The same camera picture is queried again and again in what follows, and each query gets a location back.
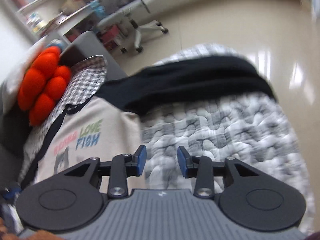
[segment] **beige floor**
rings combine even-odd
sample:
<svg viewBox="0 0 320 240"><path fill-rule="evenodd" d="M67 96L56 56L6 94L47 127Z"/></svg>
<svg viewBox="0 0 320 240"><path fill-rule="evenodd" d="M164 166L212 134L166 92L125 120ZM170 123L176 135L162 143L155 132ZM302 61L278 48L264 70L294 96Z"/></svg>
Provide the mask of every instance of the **beige floor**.
<svg viewBox="0 0 320 240"><path fill-rule="evenodd" d="M147 35L144 52L115 53L131 75L181 49L215 42L247 55L272 84L295 128L320 210L320 23L285 0L210 0L161 17L168 35ZM315 220L320 230L320 211Z"/></svg>

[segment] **gray and white quilt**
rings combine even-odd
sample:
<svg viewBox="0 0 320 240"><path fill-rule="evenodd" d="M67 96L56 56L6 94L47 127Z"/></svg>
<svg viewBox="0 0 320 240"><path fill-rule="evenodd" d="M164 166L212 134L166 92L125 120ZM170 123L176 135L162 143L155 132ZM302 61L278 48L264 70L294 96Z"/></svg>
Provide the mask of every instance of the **gray and white quilt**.
<svg viewBox="0 0 320 240"><path fill-rule="evenodd" d="M224 46L200 44L155 65L216 54L243 57ZM81 71L73 77L61 103L50 118L30 134L24 147L25 160L20 180L65 104L84 102L102 85L105 64L100 56L79 63ZM313 232L314 197L307 167L286 115L268 96L250 93L218 100L162 105L141 118L141 134L147 146L145 174L150 188L192 189L194 181L182 177L177 163L176 153L180 145L191 155L205 155L215 161L233 156L297 188L307 202L300 230L306 234ZM215 190L223 191L219 178L215 179Z"/></svg>

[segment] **gray gripper base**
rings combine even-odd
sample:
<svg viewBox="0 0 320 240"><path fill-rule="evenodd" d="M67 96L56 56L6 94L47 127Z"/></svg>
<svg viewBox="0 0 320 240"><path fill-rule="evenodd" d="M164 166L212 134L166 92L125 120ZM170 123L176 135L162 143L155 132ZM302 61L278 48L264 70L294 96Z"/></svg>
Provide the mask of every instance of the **gray gripper base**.
<svg viewBox="0 0 320 240"><path fill-rule="evenodd" d="M25 229L20 237L34 232ZM136 189L131 197L113 200L90 225L58 234L66 240L300 240L305 236L291 228L261 233L243 228L219 210L211 200L194 197L187 189Z"/></svg>

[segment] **white pillow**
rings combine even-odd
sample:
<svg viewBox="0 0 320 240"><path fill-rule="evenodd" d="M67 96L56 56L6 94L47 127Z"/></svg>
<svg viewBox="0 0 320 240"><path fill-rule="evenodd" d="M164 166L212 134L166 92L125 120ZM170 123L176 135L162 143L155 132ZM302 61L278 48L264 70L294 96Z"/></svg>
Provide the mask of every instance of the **white pillow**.
<svg viewBox="0 0 320 240"><path fill-rule="evenodd" d="M45 38L46 36L41 38L30 49L28 49L20 62L15 65L15 67L10 71L9 75L4 80L2 89L4 114L8 113L16 102L23 77L27 69L41 53L45 45Z"/></svg>

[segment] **white office chair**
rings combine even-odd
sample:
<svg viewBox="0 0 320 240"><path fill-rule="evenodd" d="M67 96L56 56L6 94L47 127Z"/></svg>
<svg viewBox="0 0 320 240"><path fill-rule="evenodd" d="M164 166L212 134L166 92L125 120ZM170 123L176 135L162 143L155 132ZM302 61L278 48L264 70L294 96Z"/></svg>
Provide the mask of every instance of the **white office chair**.
<svg viewBox="0 0 320 240"><path fill-rule="evenodd" d="M162 33L168 33L168 29L164 28L159 21L152 21L145 25L138 25L135 20L133 20L130 15L131 13L139 7L144 7L145 5L150 4L154 0L134 0L133 2L123 6L113 14L108 15L106 18L102 19L97 27L100 31L103 31L106 27L111 26L112 24L119 23L123 18L127 18L133 28L135 28L135 41L134 48L138 53L143 51L143 47L141 44L141 33L142 32L150 32L150 31L158 31L161 30ZM122 53L126 53L126 48L121 49Z"/></svg>

